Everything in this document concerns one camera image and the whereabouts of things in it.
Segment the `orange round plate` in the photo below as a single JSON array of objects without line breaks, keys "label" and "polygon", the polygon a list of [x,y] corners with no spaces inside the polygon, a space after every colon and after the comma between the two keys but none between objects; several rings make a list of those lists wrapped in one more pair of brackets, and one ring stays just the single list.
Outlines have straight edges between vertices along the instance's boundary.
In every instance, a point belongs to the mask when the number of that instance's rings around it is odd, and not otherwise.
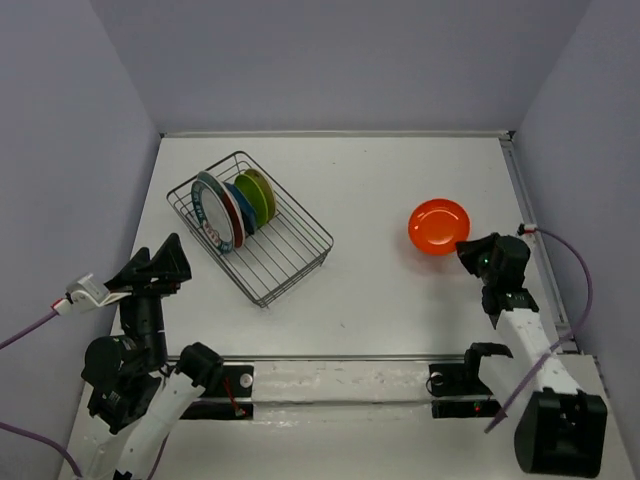
[{"label": "orange round plate", "polygon": [[456,251],[456,244],[471,233],[471,220],[458,203],[435,198],[417,206],[408,220],[408,237],[422,253],[445,256]]}]

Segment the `white plate with teal rim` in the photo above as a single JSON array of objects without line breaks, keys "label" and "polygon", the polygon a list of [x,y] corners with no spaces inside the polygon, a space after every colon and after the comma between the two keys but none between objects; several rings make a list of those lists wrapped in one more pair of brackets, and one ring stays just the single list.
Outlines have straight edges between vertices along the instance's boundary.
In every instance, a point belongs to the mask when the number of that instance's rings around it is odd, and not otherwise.
[{"label": "white plate with teal rim", "polygon": [[222,254],[234,249],[231,218],[220,196],[204,181],[195,180],[191,199],[196,218],[209,243]]}]

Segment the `red and teal floral plate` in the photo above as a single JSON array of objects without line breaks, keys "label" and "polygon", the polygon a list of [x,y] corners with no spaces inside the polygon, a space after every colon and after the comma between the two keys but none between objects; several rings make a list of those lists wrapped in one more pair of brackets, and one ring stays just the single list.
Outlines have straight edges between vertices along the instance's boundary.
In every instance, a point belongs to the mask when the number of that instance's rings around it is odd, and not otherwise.
[{"label": "red and teal floral plate", "polygon": [[243,224],[242,214],[238,204],[231,192],[225,187],[224,183],[218,180],[212,174],[201,171],[197,174],[196,180],[202,180],[209,185],[222,199],[224,205],[231,218],[233,231],[234,231],[234,249],[239,249],[243,246],[246,239],[246,232]]}]

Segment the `dark blue leaf-shaped plate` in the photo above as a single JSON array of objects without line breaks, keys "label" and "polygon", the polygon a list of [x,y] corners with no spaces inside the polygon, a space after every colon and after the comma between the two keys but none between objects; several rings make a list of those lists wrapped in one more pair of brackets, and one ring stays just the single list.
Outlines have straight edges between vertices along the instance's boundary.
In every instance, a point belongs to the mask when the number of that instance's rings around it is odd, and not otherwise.
[{"label": "dark blue leaf-shaped plate", "polygon": [[238,187],[229,182],[225,182],[224,185],[239,206],[246,234],[248,236],[254,235],[258,230],[256,210]]}]

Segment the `lime green round plate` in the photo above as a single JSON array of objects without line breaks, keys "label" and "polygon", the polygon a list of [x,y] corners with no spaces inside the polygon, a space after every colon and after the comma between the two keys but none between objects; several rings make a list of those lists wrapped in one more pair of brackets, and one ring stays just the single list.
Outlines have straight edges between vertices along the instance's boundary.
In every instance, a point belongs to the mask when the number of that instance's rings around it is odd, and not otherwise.
[{"label": "lime green round plate", "polygon": [[243,193],[254,208],[258,227],[261,228],[264,226],[268,222],[268,204],[266,196],[257,181],[249,175],[242,173],[235,178],[234,185]]}]

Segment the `cream plate with ink motifs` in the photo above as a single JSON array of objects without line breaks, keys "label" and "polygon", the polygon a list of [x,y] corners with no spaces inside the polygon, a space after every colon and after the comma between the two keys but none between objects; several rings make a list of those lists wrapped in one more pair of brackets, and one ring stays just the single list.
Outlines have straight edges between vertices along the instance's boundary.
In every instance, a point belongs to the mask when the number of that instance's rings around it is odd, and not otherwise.
[{"label": "cream plate with ink motifs", "polygon": [[267,219],[263,224],[268,223],[273,219],[276,213],[276,198],[269,179],[261,173],[259,170],[249,168],[245,171],[245,174],[252,178],[260,187],[267,205]]}]

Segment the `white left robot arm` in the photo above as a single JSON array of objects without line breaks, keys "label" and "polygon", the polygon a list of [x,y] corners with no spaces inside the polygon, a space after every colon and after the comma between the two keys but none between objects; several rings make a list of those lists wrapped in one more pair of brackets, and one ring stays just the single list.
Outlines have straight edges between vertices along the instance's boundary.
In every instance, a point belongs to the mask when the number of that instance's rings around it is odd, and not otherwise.
[{"label": "white left robot arm", "polygon": [[81,377],[92,392],[82,478],[144,478],[182,414],[219,388],[223,359],[199,342],[182,350],[169,376],[160,373],[168,360],[162,300],[191,277],[172,233],[156,253],[138,250],[102,289],[101,300],[118,306],[122,332],[93,340],[85,351]]}]

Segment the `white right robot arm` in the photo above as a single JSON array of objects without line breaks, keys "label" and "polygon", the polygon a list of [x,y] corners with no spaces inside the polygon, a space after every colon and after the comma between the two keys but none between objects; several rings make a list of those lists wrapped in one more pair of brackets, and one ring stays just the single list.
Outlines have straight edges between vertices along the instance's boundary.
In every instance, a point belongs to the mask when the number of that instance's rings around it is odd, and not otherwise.
[{"label": "white right robot arm", "polygon": [[482,283],[482,308],[499,343],[475,343],[460,368],[470,391],[489,388],[500,405],[487,432],[513,434],[520,469],[529,474],[594,479],[601,471],[608,409],[566,369],[525,287],[531,250],[498,233],[456,245],[461,264]]}]

